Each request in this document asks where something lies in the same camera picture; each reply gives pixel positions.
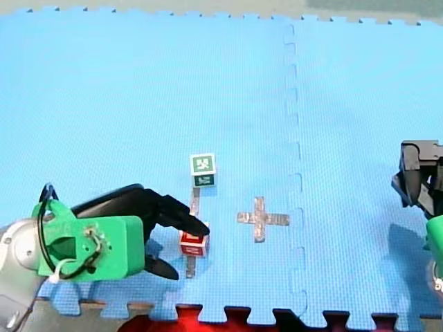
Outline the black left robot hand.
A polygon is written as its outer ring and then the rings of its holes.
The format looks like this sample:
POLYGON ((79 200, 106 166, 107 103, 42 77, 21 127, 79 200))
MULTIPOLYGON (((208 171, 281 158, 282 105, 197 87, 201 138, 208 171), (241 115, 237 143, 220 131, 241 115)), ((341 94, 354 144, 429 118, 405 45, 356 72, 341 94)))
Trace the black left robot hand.
POLYGON ((143 243, 156 225, 173 227, 197 237, 210 234, 209 227, 190 208, 170 195, 161 195, 141 184, 128 185, 71 208, 79 218, 137 216, 143 223, 143 243))

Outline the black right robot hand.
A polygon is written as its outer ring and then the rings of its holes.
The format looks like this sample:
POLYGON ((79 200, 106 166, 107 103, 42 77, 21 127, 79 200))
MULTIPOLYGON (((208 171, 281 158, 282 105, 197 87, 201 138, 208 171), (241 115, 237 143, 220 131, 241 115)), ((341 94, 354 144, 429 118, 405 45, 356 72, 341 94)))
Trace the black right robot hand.
POLYGON ((427 219, 442 216, 442 145, 438 140, 401 143, 399 171, 391 185, 403 207, 416 206, 427 219))

